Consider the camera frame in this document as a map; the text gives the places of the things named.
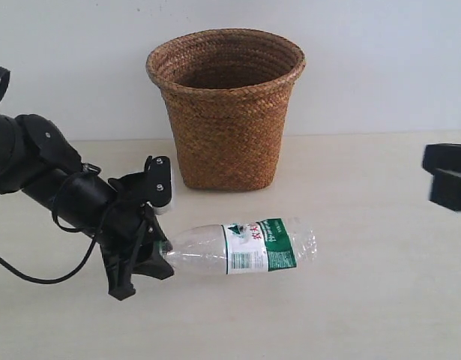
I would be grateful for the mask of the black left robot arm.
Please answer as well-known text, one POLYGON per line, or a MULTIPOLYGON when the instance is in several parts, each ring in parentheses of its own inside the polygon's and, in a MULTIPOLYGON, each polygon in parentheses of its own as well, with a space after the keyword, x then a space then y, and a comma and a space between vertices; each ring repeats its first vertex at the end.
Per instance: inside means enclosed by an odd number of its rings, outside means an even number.
POLYGON ((61 230, 100 249, 115 299, 134 295, 133 275, 173 276, 162 255, 171 243, 157 220, 172 201, 168 157, 148 157, 141 171, 105 180, 51 121, 0 114, 0 194, 18 191, 49 209, 61 230))

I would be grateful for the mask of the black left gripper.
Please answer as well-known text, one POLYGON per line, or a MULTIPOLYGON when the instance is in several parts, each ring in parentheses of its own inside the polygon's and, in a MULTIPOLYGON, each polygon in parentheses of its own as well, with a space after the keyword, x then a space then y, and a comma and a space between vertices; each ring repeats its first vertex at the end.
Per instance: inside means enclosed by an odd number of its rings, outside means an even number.
POLYGON ((150 201, 150 178, 135 172, 110 178, 115 199, 104 212, 100 252, 108 293, 123 301, 136 293, 132 275, 165 280, 175 274, 165 255, 173 250, 150 201))

